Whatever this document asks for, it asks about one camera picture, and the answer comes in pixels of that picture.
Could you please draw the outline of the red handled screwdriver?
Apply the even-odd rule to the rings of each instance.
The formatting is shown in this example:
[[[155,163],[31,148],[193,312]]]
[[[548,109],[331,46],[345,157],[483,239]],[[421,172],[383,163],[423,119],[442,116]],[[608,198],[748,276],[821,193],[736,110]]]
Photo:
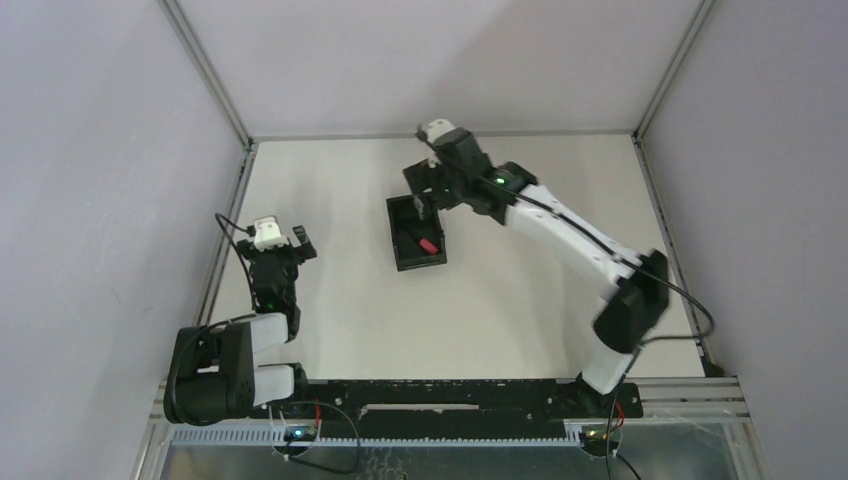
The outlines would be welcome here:
[[[429,255],[436,255],[436,254],[439,253],[439,248],[434,243],[432,243],[430,240],[428,240],[426,238],[421,238],[418,241],[418,244]]]

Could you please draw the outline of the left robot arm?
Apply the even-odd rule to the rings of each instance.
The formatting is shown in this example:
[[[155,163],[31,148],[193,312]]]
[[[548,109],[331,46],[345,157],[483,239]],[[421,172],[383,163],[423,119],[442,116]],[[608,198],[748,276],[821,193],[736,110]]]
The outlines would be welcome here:
[[[208,426],[246,418],[270,402],[290,417],[310,409],[313,392],[299,363],[257,362],[260,353],[293,341],[300,330],[295,283],[300,266],[317,251],[303,226],[293,232],[289,239],[266,217],[237,243],[247,263],[251,313],[179,330],[163,399],[170,423]]]

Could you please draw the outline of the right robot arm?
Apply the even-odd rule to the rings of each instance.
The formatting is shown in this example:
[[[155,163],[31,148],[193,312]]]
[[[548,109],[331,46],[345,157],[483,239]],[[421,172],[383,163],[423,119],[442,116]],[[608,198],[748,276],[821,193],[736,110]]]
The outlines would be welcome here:
[[[576,380],[579,406],[587,414],[602,416],[613,408],[617,388],[639,351],[666,341],[666,336],[653,331],[672,294],[708,321],[705,332],[691,334],[689,340],[703,340],[715,330],[709,310],[670,280],[664,253],[640,253],[612,239],[559,201],[521,165],[494,165],[465,128],[439,119],[418,126],[415,137],[430,152],[405,168],[403,175],[420,212],[467,205],[550,248],[599,290],[605,304],[592,322],[591,356]]]

